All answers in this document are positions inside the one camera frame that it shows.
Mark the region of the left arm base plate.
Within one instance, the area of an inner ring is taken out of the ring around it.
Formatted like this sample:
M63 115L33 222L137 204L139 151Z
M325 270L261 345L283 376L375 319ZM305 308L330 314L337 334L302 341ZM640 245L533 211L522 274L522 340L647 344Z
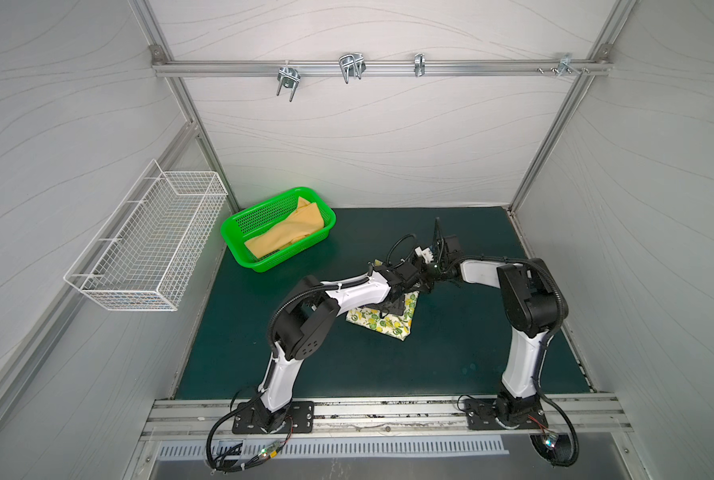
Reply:
M271 411L261 400L241 403L237 408L231 431L233 434L311 433L314 403L291 401L279 410Z

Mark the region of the lemon print skirt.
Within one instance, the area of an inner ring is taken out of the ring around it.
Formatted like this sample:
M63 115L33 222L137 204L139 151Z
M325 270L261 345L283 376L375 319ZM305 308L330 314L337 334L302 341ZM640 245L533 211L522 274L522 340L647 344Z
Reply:
M346 321L404 341L411 333L419 296L417 281L401 282L390 286L382 300L350 309Z

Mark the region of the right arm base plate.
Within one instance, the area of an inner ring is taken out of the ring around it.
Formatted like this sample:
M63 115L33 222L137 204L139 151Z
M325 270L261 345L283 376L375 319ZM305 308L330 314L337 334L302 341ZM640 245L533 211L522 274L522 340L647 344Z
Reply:
M456 408L464 415L470 431L534 430L545 431L548 422L538 402L510 407L503 398L476 398L465 395Z

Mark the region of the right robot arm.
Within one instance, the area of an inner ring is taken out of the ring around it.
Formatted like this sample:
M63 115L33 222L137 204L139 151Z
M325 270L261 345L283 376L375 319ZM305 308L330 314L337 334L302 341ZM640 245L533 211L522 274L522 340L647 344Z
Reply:
M455 236L441 237L430 247L417 247L414 259L428 283L461 280L500 290L511 344L493 416L501 426L515 429L542 409L546 353L569 306L542 259L466 255L457 246Z

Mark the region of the yellow skirt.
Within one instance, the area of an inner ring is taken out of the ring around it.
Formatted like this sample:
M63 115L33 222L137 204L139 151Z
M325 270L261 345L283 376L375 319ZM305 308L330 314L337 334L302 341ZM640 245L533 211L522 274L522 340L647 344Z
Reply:
M267 232L245 242L245 247L262 258L320 231L324 220L316 203L298 198L296 209Z

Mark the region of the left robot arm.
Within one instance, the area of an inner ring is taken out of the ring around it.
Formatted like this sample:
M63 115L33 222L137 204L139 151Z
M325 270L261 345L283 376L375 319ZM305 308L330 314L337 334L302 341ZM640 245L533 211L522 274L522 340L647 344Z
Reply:
M395 301L417 289L422 270L410 262L371 266L362 275L338 281L304 277L275 310L267 328L271 356L259 385L266 413L285 410L303 361L323 344L337 317L350 310Z

